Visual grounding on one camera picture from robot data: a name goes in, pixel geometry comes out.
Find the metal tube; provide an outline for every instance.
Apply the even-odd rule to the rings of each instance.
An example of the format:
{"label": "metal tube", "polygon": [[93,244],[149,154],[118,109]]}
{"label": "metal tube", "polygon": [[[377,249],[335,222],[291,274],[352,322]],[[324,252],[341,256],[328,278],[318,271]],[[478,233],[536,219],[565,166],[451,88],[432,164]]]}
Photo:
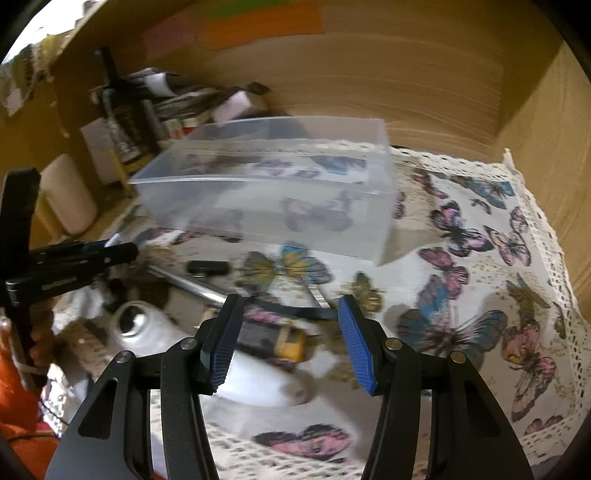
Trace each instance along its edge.
{"label": "metal tube", "polygon": [[215,289],[205,282],[178,274],[170,268],[148,264],[147,269],[148,272],[156,275],[157,277],[164,277],[171,285],[188,291],[189,293],[198,295],[199,297],[204,298],[217,306],[222,306],[226,301],[226,297],[228,296],[227,292]]}

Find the orange paper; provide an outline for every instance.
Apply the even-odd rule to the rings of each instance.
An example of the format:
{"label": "orange paper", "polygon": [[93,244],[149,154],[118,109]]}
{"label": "orange paper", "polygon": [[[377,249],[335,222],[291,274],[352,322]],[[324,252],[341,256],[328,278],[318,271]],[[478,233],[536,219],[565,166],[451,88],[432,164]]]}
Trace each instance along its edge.
{"label": "orange paper", "polygon": [[204,37],[213,50],[236,47],[263,38],[323,34],[320,8],[301,2],[263,8],[204,24]]}

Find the blue gripper pad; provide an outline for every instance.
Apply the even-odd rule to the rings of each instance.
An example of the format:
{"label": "blue gripper pad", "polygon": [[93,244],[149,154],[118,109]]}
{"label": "blue gripper pad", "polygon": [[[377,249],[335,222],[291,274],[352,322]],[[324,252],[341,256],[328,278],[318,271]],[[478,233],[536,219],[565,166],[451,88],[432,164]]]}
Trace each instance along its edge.
{"label": "blue gripper pad", "polygon": [[340,331],[343,334],[355,377],[369,395],[378,386],[377,375],[382,364],[382,350],[371,331],[357,301],[352,295],[339,299],[337,307]]}
{"label": "blue gripper pad", "polygon": [[203,342],[201,361],[209,366],[207,383],[216,391],[226,380],[238,334],[242,327],[244,299],[236,294],[228,295],[212,329]]}

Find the clear plastic box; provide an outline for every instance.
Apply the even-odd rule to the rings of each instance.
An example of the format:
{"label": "clear plastic box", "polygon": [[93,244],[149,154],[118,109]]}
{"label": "clear plastic box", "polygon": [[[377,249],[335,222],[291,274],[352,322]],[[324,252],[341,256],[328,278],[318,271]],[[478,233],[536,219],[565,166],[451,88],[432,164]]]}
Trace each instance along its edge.
{"label": "clear plastic box", "polygon": [[380,119],[208,124],[130,180],[165,227],[379,262],[396,198]]}

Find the lace trim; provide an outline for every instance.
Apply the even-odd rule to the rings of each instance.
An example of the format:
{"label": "lace trim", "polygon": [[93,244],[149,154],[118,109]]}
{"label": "lace trim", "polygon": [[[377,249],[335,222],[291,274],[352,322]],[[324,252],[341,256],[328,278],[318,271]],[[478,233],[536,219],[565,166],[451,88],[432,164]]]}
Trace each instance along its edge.
{"label": "lace trim", "polygon": [[184,140],[173,148],[185,153],[247,157],[272,155],[274,157],[312,157],[315,155],[346,155],[368,160],[376,155],[387,155],[383,145],[347,140]]}
{"label": "lace trim", "polygon": [[[318,154],[318,152],[327,154],[327,152],[340,151],[342,154],[342,149],[345,147],[344,142],[329,143],[329,146],[324,148],[322,147],[323,144],[318,142],[308,142],[312,144],[310,145],[298,140],[294,141],[294,149],[288,151],[285,148],[284,141],[282,141],[284,148],[280,149],[277,149],[276,145],[271,145],[271,142],[273,141],[253,142],[257,146],[256,153],[310,155]],[[267,145],[268,149],[261,151],[261,147],[265,145]],[[231,150],[232,154],[245,154],[245,150],[238,153],[233,144],[230,147],[227,150]],[[226,147],[221,148],[218,141],[215,142],[215,148],[213,148],[213,145],[211,148],[210,153],[214,150],[216,154],[220,154],[221,151],[226,154]],[[369,153],[365,144],[352,144],[350,142],[346,142],[346,149],[348,151],[347,155],[354,155],[356,158],[366,158],[371,154],[379,153],[378,151]],[[574,438],[591,407],[591,382],[585,384],[585,380],[591,378],[591,347],[589,346],[591,326],[580,314],[564,264],[564,252],[558,245],[556,233],[548,224],[544,212],[537,206],[534,196],[525,187],[523,176],[515,169],[511,153],[508,150],[505,151],[502,164],[485,164],[405,148],[392,148],[391,154],[398,164],[451,175],[470,176],[491,181],[510,181],[513,185],[536,246],[541,254],[544,267],[548,272],[558,305],[563,309],[573,378],[580,378],[576,384],[577,404],[575,413],[548,429],[523,436],[520,441],[532,465],[541,463],[551,456],[561,455]],[[119,220],[109,228],[110,232],[117,230],[118,223],[123,221],[126,213],[123,213]],[[79,312],[82,306],[81,297],[83,296],[76,296],[75,293],[62,297],[56,306],[56,326],[59,329],[64,329],[63,336],[80,359],[80,363],[95,377],[98,377],[111,358],[106,354],[103,346],[83,325],[71,323],[78,317],[76,312]],[[59,314],[60,308],[65,309],[62,312],[63,315]],[[220,474],[223,475],[223,472],[227,472],[230,478],[240,480],[267,479],[281,475],[294,480],[337,476],[343,480],[348,480],[358,479],[363,470],[363,465],[358,463],[338,465],[280,454],[250,440],[230,434],[215,425],[208,425],[207,433]],[[417,463],[414,476],[417,478],[424,477],[425,468],[426,464]]]}
{"label": "lace trim", "polygon": [[547,429],[525,435],[519,440],[531,465],[541,463],[554,455],[561,455],[591,409],[591,382],[586,383],[586,380],[591,378],[591,326],[580,313],[564,263],[564,252],[558,244],[556,232],[548,223],[544,212],[538,207],[533,194],[525,187],[523,175],[515,169],[510,150],[505,149],[502,164],[468,161],[405,148],[393,148],[392,154],[402,157],[397,161],[398,163],[411,167],[484,180],[511,182],[542,257],[544,268],[556,295],[556,302],[564,314],[577,399],[573,415]]}

